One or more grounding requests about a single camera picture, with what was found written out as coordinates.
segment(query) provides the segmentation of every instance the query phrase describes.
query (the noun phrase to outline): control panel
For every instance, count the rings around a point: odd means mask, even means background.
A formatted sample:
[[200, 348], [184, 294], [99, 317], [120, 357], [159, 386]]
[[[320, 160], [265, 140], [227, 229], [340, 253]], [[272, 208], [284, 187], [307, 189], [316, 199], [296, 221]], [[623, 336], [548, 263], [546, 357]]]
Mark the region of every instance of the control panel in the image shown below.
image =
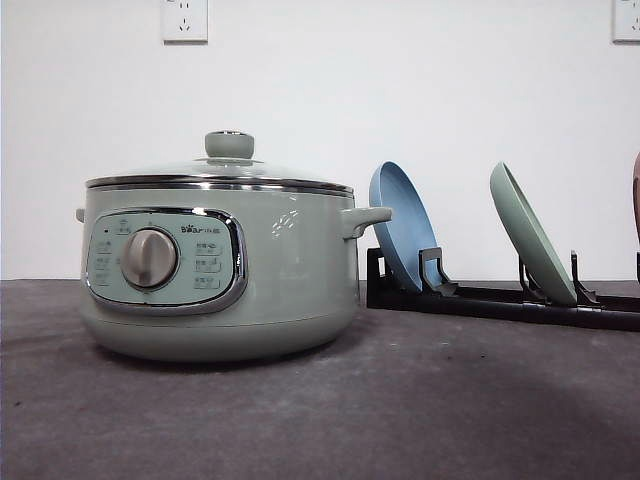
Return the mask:
[[[223, 212], [118, 211], [94, 224], [86, 281], [94, 297], [110, 304], [215, 311], [242, 293], [245, 262], [240, 226]], [[211, 308], [201, 308], [207, 303]]]

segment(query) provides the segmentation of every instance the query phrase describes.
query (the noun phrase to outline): glass lid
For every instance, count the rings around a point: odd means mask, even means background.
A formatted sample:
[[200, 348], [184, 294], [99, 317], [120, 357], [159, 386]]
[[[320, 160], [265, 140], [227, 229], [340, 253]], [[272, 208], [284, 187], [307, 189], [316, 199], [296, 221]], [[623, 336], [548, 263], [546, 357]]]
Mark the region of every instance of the glass lid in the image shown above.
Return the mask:
[[329, 182], [323, 178], [287, 167], [269, 165], [253, 160], [254, 140], [242, 132], [223, 130], [205, 136], [207, 158], [167, 164], [160, 167], [130, 170], [111, 177], [94, 178], [87, 182], [88, 188], [145, 188], [170, 185], [185, 187], [206, 184], [265, 186], [296, 188], [301, 191], [317, 190], [352, 194], [353, 189]]

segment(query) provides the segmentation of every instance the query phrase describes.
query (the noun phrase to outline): plate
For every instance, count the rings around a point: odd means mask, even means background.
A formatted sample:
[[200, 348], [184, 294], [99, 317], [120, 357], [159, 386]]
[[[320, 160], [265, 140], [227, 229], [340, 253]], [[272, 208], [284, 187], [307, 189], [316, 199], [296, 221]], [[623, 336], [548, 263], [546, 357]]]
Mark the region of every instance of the plate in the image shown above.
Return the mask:
[[507, 166], [491, 173], [491, 195], [513, 246], [542, 291], [561, 305], [575, 306], [576, 290], [538, 217]]
[[640, 241], [640, 155], [633, 168], [633, 212], [636, 216], [636, 230]]
[[[437, 246], [431, 222], [409, 177], [393, 162], [383, 163], [373, 174], [369, 186], [372, 207], [393, 208], [389, 222], [373, 226], [385, 261], [400, 285], [409, 292], [422, 291], [418, 252]], [[435, 260], [427, 262], [427, 278], [442, 283]]]

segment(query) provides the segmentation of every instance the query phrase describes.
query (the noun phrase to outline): wall outlet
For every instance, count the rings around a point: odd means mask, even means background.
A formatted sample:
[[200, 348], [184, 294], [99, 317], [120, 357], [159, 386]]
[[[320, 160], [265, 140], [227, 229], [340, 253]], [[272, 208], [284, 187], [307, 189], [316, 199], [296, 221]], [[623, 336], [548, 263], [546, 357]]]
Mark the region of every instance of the wall outlet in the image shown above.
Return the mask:
[[164, 43], [207, 43], [208, 0], [162, 0]]
[[613, 0], [613, 41], [640, 42], [640, 0]]

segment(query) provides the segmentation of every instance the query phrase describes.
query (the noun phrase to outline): plate holder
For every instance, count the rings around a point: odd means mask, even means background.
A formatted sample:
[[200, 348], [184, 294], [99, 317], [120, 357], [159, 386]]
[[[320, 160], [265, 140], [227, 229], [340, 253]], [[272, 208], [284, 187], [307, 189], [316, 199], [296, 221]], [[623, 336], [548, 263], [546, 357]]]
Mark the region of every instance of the plate holder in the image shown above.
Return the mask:
[[[411, 293], [399, 286], [386, 261], [381, 273], [380, 259], [384, 256], [380, 248], [367, 251], [367, 307], [640, 332], [640, 298], [599, 295], [588, 290], [579, 279], [575, 251], [571, 252], [577, 294], [577, 305], [573, 307], [557, 304], [544, 295], [520, 258], [520, 289], [508, 289], [452, 282], [444, 270], [441, 247], [420, 250], [417, 255], [422, 292]], [[440, 285], [432, 284], [426, 276], [424, 265], [433, 260], [443, 279]], [[640, 252], [636, 254], [636, 272], [640, 283]]]

